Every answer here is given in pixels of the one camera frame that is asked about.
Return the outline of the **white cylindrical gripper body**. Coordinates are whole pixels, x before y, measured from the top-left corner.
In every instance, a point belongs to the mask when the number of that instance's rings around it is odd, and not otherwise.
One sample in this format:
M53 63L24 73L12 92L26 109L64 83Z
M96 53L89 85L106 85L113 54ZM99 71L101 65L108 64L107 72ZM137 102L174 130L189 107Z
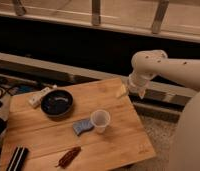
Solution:
M130 74L127 81L129 91L131 93L137 93L141 99L145 96L148 84L149 81L147 79L138 76L137 74Z

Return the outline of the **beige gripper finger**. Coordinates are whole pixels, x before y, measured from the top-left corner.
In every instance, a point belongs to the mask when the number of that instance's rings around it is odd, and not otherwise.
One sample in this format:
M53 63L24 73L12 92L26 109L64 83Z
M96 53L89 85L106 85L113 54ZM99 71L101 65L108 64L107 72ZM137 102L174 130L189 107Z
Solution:
M122 84L116 93L116 97L121 98L127 94L128 94L127 86L125 84Z

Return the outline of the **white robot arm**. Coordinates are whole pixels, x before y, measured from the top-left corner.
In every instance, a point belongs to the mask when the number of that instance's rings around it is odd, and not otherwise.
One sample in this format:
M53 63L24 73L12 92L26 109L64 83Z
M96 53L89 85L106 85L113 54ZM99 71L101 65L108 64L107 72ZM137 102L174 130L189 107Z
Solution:
M183 105L169 152L166 171L200 171L200 59L173 59L163 50L135 53L131 59L132 73L117 91L120 98L136 93L144 98L150 81L156 76L183 87L171 102Z

